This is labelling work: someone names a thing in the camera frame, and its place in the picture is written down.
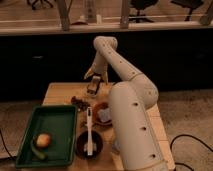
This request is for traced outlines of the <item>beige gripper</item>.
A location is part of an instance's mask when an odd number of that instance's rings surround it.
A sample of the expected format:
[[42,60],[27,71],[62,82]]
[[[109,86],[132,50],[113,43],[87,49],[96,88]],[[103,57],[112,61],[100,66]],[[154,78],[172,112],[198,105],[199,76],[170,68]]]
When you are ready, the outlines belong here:
[[108,83],[108,73],[104,71],[102,74],[95,73],[92,68],[89,68],[84,78],[91,78],[90,83],[87,85],[87,93],[90,95],[96,95],[100,88],[101,81]]

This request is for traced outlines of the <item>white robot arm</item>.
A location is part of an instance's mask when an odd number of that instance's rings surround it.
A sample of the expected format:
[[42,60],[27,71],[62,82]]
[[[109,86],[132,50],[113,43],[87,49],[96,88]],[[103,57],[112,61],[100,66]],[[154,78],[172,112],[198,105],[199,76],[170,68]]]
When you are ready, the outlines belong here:
[[125,171],[169,171],[147,110],[158,101],[155,84],[116,52],[115,37],[97,36],[95,59],[84,78],[100,74],[108,83],[111,66],[121,78],[108,95],[108,105]]

